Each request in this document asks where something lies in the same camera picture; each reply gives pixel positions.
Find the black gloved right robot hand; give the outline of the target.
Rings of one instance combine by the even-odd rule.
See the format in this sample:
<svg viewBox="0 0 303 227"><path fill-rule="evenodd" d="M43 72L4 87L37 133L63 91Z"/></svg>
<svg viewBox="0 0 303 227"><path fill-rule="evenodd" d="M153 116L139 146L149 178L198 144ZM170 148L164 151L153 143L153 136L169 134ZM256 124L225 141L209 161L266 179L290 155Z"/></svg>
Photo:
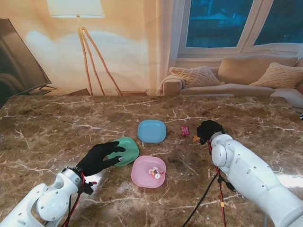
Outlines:
<svg viewBox="0 0 303 227"><path fill-rule="evenodd" d="M207 143L211 139L211 137L217 132L225 134L223 126L212 120L203 121L197 127L196 131L197 136L200 138L201 145Z"/></svg>

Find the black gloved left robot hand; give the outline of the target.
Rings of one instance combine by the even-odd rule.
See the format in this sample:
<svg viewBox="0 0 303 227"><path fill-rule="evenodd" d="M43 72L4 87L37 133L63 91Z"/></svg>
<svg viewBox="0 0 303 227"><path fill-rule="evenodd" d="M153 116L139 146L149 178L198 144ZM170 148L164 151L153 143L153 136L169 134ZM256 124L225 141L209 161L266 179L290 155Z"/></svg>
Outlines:
<svg viewBox="0 0 303 227"><path fill-rule="evenodd" d="M125 151L125 148L119 146L119 141L96 144L76 165L76 169L84 176L98 174L102 170L119 163L123 157L117 153Z"/></svg>

